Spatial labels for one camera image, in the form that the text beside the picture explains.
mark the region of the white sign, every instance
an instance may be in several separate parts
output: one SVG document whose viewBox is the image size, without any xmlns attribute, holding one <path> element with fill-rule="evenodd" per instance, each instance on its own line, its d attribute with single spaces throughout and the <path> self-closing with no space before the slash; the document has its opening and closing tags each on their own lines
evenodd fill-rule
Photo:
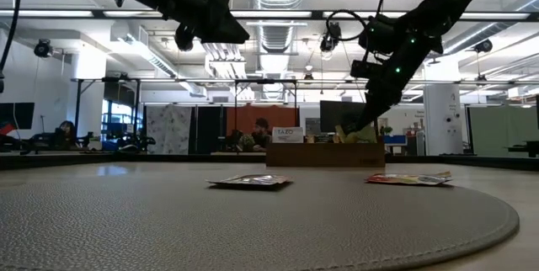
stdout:
<svg viewBox="0 0 539 271">
<path fill-rule="evenodd" d="M 134 133 L 135 132 L 135 126 L 133 124 L 125 125 L 125 132 Z"/>
<path fill-rule="evenodd" d="M 290 127 L 280 128 L 274 127 L 271 135 L 272 142 L 274 143 L 302 143 L 303 142 L 303 128 Z"/>
</svg>

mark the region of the chip bag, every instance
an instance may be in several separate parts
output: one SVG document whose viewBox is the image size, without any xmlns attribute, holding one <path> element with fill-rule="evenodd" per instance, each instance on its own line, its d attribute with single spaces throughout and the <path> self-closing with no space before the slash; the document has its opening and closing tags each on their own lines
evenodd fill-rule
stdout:
<svg viewBox="0 0 539 271">
<path fill-rule="evenodd" d="M 438 174 L 375 174 L 366 179 L 367 183 L 400 183 L 409 185 L 436 186 L 451 181 L 451 172 Z"/>
</svg>

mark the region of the patterned panel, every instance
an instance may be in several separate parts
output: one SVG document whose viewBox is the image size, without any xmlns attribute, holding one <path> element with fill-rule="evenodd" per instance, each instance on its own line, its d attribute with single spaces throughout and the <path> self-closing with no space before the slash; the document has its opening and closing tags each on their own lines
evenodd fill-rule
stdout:
<svg viewBox="0 0 539 271">
<path fill-rule="evenodd" d="M 157 143 L 148 146 L 149 154 L 189 154 L 191 110 L 172 104 L 147 107 L 147 134 Z"/>
</svg>

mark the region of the red flag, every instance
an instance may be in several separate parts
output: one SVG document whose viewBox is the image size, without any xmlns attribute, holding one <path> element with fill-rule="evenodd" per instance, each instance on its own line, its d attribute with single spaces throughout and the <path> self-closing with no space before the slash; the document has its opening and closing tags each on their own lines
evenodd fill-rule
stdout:
<svg viewBox="0 0 539 271">
<path fill-rule="evenodd" d="M 4 127 L 0 127 L 0 135 L 7 135 L 9 132 L 15 130 L 15 126 L 6 124 Z"/>
</svg>

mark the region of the curtain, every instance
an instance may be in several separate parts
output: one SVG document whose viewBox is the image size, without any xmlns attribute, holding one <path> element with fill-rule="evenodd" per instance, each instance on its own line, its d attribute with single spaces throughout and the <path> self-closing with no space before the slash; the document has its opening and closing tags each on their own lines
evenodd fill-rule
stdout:
<svg viewBox="0 0 539 271">
<path fill-rule="evenodd" d="M 199 107 L 197 154 L 211 154 L 219 151 L 219 136 L 225 136 L 227 108 Z"/>
<path fill-rule="evenodd" d="M 147 107 L 147 135 L 156 145 L 148 146 L 149 154 L 189 154 L 191 107 L 172 104 Z"/>
</svg>

